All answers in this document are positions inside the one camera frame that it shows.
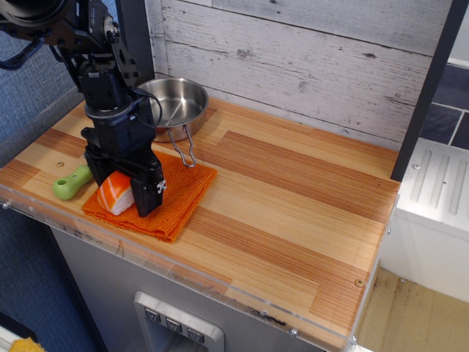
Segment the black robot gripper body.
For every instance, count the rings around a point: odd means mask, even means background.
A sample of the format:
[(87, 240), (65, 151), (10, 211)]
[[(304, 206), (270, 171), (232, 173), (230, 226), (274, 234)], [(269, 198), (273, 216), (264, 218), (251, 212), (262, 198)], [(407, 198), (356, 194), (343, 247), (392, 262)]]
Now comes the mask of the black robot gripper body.
[(155, 139), (152, 107), (148, 97), (125, 98), (124, 106), (98, 110), (85, 106), (93, 128), (81, 135), (87, 140), (86, 150), (102, 151), (117, 157), (117, 169), (130, 177), (149, 175), (154, 180), (163, 176), (161, 162), (151, 146)]

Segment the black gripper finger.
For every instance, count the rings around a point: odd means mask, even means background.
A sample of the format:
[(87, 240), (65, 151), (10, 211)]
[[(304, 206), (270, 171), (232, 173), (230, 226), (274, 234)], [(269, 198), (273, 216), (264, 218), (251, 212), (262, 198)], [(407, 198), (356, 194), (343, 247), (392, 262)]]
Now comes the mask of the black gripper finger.
[(85, 150), (86, 162), (98, 186), (117, 169), (118, 158), (102, 151)]
[(149, 175), (138, 175), (130, 180), (134, 202), (140, 217), (146, 217), (163, 204), (166, 181), (163, 176), (154, 180)]

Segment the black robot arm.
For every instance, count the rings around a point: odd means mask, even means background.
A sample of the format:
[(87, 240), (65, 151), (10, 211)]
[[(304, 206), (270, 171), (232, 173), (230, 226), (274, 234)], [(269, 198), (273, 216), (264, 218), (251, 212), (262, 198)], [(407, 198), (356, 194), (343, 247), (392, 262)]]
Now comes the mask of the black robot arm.
[(64, 62), (93, 121), (81, 134), (87, 141), (84, 156), (97, 184), (119, 171), (130, 177), (141, 217), (161, 206), (166, 181), (151, 149), (156, 137), (151, 103), (156, 98), (136, 87), (137, 61), (106, 5), (101, 1), (2, 1), (1, 30), (29, 41), (1, 68), (19, 69), (44, 44)]

